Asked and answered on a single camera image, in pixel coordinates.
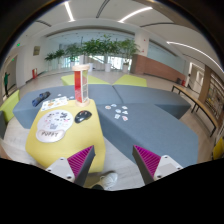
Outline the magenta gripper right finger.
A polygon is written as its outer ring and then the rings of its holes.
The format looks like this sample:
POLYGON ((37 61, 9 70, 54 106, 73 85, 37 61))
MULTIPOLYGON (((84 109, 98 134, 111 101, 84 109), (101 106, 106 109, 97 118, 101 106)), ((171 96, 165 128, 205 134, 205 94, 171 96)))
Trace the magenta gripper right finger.
POLYGON ((170 156, 159 156, 137 145, 133 146, 132 155, 145 184, 152 183, 182 169, 182 166, 170 156))

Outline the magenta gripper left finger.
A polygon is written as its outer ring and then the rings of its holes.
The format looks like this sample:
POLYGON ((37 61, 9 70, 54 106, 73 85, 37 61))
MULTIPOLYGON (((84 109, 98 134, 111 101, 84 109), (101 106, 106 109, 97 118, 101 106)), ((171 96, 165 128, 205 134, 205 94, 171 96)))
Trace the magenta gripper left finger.
POLYGON ((94 146, 90 146, 69 158, 60 157, 46 171, 83 186, 94 157, 94 146))

